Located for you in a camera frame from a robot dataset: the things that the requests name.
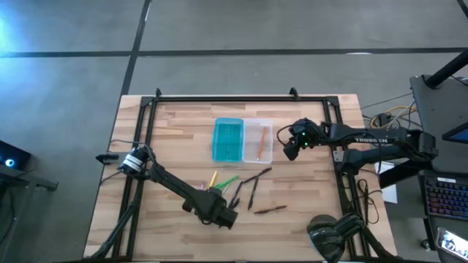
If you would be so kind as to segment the black pole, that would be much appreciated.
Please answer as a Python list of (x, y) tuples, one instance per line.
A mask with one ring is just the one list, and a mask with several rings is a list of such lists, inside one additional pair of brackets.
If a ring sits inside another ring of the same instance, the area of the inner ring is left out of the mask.
[(425, 84), (431, 89), (438, 89), (438, 86), (447, 80), (451, 75), (468, 64), (468, 49), (456, 56), (432, 76), (425, 78)]

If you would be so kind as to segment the black monitor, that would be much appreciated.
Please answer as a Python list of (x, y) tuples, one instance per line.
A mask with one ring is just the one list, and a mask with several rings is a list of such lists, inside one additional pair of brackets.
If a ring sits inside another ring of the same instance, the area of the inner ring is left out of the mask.
[(468, 121), (442, 135), (444, 141), (468, 144)]

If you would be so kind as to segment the white paper sheet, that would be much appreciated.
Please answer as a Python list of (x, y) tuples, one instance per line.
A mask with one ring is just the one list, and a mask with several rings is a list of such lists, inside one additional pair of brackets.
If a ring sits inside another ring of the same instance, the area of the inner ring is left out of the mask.
[[(390, 162), (386, 162), (386, 161), (382, 163), (377, 162), (374, 165), (374, 168), (378, 174), (379, 182), (382, 181), (382, 173), (390, 169), (393, 169), (394, 167), (395, 167), (395, 164), (390, 163)], [(397, 189), (396, 189), (395, 184), (386, 186), (385, 188), (381, 186), (381, 190), (382, 190), (382, 198), (385, 202), (392, 203), (392, 204), (398, 203)]]

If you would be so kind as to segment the clear plastic supply box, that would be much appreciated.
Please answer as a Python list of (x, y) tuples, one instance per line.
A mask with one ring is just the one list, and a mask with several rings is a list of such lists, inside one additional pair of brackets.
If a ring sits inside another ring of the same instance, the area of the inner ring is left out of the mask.
[[(268, 131), (261, 159), (257, 161), (257, 151), (264, 126), (267, 126)], [(244, 120), (242, 160), (252, 164), (270, 164), (273, 161), (273, 123), (271, 120), (264, 118), (246, 118)]]

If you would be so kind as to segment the dark blue printed pen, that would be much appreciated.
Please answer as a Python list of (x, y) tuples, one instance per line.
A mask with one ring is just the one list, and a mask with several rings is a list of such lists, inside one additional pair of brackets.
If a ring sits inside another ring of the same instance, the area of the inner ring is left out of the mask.
[(251, 195), (250, 195), (250, 198), (249, 198), (248, 210), (251, 210), (251, 208), (253, 206), (253, 201), (254, 201), (254, 196), (255, 196), (255, 193), (256, 193), (256, 189), (257, 189), (258, 180), (259, 180), (258, 178), (256, 178), (254, 180), (254, 185), (253, 185), (252, 192), (251, 192)]

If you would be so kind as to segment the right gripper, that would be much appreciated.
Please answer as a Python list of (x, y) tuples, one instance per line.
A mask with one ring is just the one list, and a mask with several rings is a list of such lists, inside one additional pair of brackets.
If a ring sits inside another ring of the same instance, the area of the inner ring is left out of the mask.
[(288, 128), (290, 138), (284, 145), (283, 152), (289, 160), (295, 160), (298, 157), (299, 148), (313, 148), (319, 145), (320, 128), (308, 118), (297, 120)]

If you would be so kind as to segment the blue plastic box lid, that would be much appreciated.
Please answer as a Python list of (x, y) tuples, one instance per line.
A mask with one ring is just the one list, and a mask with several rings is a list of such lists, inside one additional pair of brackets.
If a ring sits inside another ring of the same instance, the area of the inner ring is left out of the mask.
[(212, 137), (212, 159), (215, 162), (241, 161), (244, 121), (241, 118), (217, 118)]

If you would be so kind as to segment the black desk lamp head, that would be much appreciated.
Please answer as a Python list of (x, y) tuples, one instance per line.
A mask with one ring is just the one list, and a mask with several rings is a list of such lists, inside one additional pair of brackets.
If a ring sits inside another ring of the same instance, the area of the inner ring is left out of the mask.
[(344, 254), (345, 243), (364, 228), (364, 221), (356, 213), (340, 219), (330, 215), (315, 216), (306, 232), (312, 245), (327, 263), (337, 263)]

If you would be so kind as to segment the black power adapter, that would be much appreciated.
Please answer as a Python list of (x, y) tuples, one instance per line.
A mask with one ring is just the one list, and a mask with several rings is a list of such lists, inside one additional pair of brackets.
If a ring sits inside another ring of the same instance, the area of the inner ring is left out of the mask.
[(376, 127), (385, 127), (392, 121), (390, 113), (380, 113), (374, 119), (374, 125)]

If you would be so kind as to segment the backlit black keyboard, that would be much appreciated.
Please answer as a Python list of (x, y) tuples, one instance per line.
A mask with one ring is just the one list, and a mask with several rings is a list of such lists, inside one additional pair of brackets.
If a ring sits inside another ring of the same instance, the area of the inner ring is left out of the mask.
[(420, 183), (428, 215), (468, 221), (468, 178), (428, 175)]

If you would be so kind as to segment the orange pencil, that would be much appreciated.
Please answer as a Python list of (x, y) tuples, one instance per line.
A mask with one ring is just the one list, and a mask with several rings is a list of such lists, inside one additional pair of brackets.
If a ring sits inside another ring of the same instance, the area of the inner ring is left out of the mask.
[(268, 131), (267, 126), (264, 126), (263, 131), (262, 131), (262, 137), (261, 137), (259, 147), (258, 147), (258, 151), (257, 151), (257, 158), (256, 158), (257, 161), (259, 161), (261, 159), (262, 152), (263, 152), (263, 145), (264, 145), (264, 142), (265, 142), (265, 136), (266, 136), (267, 131)]

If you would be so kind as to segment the black device with blue light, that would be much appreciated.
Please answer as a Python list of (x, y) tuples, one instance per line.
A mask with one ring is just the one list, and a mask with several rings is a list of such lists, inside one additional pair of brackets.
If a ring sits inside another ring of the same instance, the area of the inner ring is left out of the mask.
[(0, 164), (16, 170), (24, 170), (31, 154), (0, 140)]

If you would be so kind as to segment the black stand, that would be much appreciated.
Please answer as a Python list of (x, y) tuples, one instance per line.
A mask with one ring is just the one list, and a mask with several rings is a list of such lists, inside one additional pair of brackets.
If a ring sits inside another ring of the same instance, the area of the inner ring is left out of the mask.
[(12, 183), (19, 186), (43, 187), (48, 191), (55, 191), (58, 188), (59, 182), (47, 180), (39, 176), (33, 175), (32, 170), (22, 172), (0, 164), (0, 183)]

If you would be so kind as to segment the smartphone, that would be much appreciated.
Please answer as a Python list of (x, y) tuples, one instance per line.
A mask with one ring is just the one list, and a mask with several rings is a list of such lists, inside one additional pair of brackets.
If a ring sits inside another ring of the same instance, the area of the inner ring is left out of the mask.
[(437, 245), (442, 250), (452, 254), (459, 256), (466, 256), (468, 254), (468, 240), (442, 227), (437, 229)]

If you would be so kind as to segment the green marker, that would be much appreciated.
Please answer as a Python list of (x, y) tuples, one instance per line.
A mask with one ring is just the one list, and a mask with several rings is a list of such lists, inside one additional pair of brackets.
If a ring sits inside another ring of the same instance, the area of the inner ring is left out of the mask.
[(226, 180), (226, 181), (224, 181), (222, 183), (218, 183), (218, 184), (215, 185), (215, 187), (218, 188), (218, 189), (223, 189), (224, 187), (231, 184), (233, 181), (236, 181), (237, 179), (239, 179), (239, 175), (233, 176), (230, 179), (228, 179), (228, 180)]

